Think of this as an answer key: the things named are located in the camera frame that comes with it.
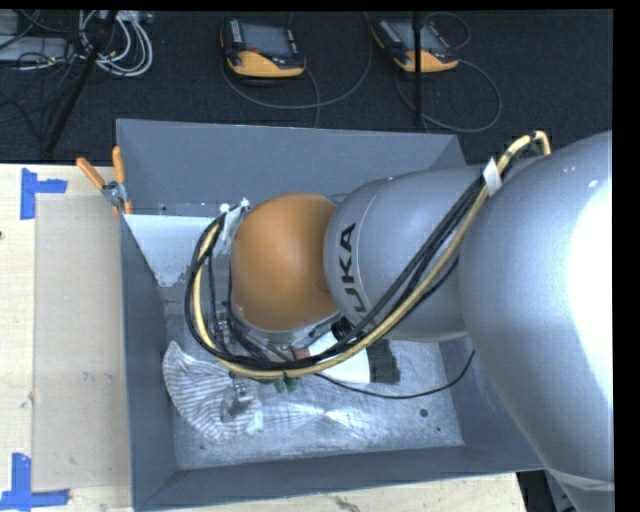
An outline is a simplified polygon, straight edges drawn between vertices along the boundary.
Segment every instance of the gray robot arm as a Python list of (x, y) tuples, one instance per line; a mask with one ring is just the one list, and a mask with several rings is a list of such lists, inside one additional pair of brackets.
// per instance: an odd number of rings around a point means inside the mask
[[(422, 342), (468, 335), (580, 512), (609, 510), (614, 492), (611, 141), (604, 133), (518, 162), (465, 235), (457, 268), (388, 334)], [(375, 307), (480, 171), (381, 180), (339, 205), (325, 272), (352, 323)]]

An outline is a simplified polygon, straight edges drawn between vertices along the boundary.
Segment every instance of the black floor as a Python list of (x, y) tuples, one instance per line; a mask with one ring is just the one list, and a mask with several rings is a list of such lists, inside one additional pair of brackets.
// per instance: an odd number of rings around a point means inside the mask
[[(138, 78), (114, 78), (92, 70), (53, 159), (72, 163), (82, 155), (95, 163), (109, 163), (118, 118), (314, 126), (315, 109), (266, 108), (227, 84), (218, 43), (220, 24), (227, 14), (157, 11), (154, 22), (147, 25), (153, 43), (152, 68)], [(369, 13), (370, 19), (377, 14)], [(404, 14), (410, 17), (411, 12)], [(463, 63), (449, 72), (426, 75), (423, 112), (442, 125), (467, 130), (491, 124), (498, 114), (495, 123), (479, 133), (454, 131), (469, 163), (485, 161), (503, 151), (514, 137), (533, 129), (546, 131), (554, 149), (611, 129), (612, 10), (454, 14), (470, 31), (460, 57), (475, 67)], [(261, 13), (259, 17), (284, 23), (289, 13)], [(465, 25), (455, 17), (437, 16), (432, 21), (452, 46), (467, 39)], [(362, 13), (296, 12), (292, 26), (321, 101), (351, 90), (367, 69), (351, 94), (320, 110), (318, 127), (424, 129), (416, 127), (415, 114), (396, 88), (413, 102), (413, 84), (396, 84), (397, 68), (372, 44)], [(0, 162), (47, 158), (43, 147), (57, 115), (52, 110), (68, 99), (63, 93), (77, 80), (81, 68), (76, 65), (66, 76), (56, 67), (36, 72), (17, 71), (15, 66), (0, 68)], [(499, 91), (499, 111), (498, 97), (488, 79)], [(272, 104), (316, 102), (307, 75), (278, 88), (241, 86), (241, 90)], [(453, 131), (432, 122), (426, 128), (433, 133)]]

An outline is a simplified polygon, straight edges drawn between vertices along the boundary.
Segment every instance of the black object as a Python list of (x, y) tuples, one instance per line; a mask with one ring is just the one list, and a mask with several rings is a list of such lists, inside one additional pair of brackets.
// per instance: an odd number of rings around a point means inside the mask
[(76, 102), (78, 101), (78, 98), (80, 97), (80, 94), (82, 93), (82, 90), (84, 89), (84, 86), (89, 79), (89, 73), (93, 69), (96, 60), (98, 59), (98, 54), (100, 53), (100, 50), (102, 50), (108, 44), (109, 35), (111, 33), (112, 27), (116, 22), (117, 14), (117, 9), (111, 9), (107, 13), (106, 17), (96, 18), (96, 32), (93, 35), (93, 41), (90, 41), (91, 51), (87, 56), (87, 60), (85, 62), (84, 68), (82, 69), (82, 73), (80, 74), (80, 78), (71, 91), (69, 99), (66, 100), (66, 103), (62, 105), (60, 114), (58, 115), (58, 118), (56, 119), (55, 124), (51, 129), (51, 135), (49, 135), (48, 140), (46, 140), (45, 142), (44, 151), (45, 158), (47, 159), (53, 158), (53, 153), (55, 151), (56, 145), (58, 144), (58, 141), (62, 136), (62, 132), (64, 131), (64, 128), (69, 120), (71, 112), (73, 111), (73, 107), (75, 107)]
[(422, 48), (421, 32), (422, 32), (422, 19), (420, 17), (420, 11), (413, 12), (413, 48), (415, 50), (416, 57), (414, 58), (416, 67), (416, 126), (422, 124), (422, 52), (420, 58), (417, 57), (417, 48)]
[(400, 368), (389, 347), (389, 340), (380, 340), (367, 349), (371, 382), (400, 382)]
[(544, 471), (518, 472), (516, 476), (527, 512), (557, 511)]
[(374, 396), (377, 398), (384, 398), (386, 400), (411, 400), (412, 398), (419, 398), (422, 396), (434, 395), (436, 393), (440, 393), (441, 391), (444, 391), (445, 389), (449, 389), (455, 386), (460, 381), (460, 379), (462, 379), (462, 377), (464, 377), (465, 374), (467, 373), (467, 370), (469, 369), (469, 366), (471, 366), (471, 362), (473, 361), (475, 354), (476, 354), (475, 351), (472, 350), (471, 353), (469, 354), (469, 357), (467, 358), (467, 362), (464, 364), (464, 367), (453, 380), (447, 382), (446, 384), (443, 384), (442, 386), (438, 386), (437, 388), (428, 389), (426, 391), (419, 391), (418, 393), (412, 393), (410, 395), (384, 395), (382, 393), (375, 393), (373, 391), (368, 391), (366, 389), (347, 386), (346, 384), (343, 384), (340, 381), (334, 380), (331, 377), (327, 377), (326, 375), (322, 375), (321, 373), (316, 373), (314, 375), (328, 382), (331, 382), (331, 384), (335, 384), (336, 386), (341, 387), (342, 389), (347, 389), (355, 393), (361, 393), (363, 395)]

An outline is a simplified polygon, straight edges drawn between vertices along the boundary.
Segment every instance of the device screen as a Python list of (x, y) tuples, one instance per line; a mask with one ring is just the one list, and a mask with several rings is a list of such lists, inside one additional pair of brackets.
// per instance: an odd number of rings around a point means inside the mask
[(247, 48), (256, 48), (264, 55), (291, 56), (291, 45), (282, 28), (243, 22), (242, 32)]
[[(413, 27), (411, 23), (392, 22), (389, 25), (398, 34), (402, 42), (407, 48), (413, 49)], [(427, 50), (445, 50), (448, 49), (448, 45), (441, 41), (436, 35), (426, 26), (422, 27), (420, 31), (420, 43), (423, 48)]]

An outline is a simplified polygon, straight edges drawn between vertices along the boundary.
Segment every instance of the blue tape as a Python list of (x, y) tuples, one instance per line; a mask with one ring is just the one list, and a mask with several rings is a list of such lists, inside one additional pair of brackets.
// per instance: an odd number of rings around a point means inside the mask
[(33, 219), (36, 216), (36, 194), (63, 194), (67, 190), (65, 180), (38, 181), (38, 174), (22, 169), (22, 188), (20, 201), (20, 219)]
[(2, 491), (0, 510), (31, 512), (32, 507), (66, 505), (69, 489), (54, 492), (31, 492), (31, 457), (22, 453), (12, 455), (11, 490)]

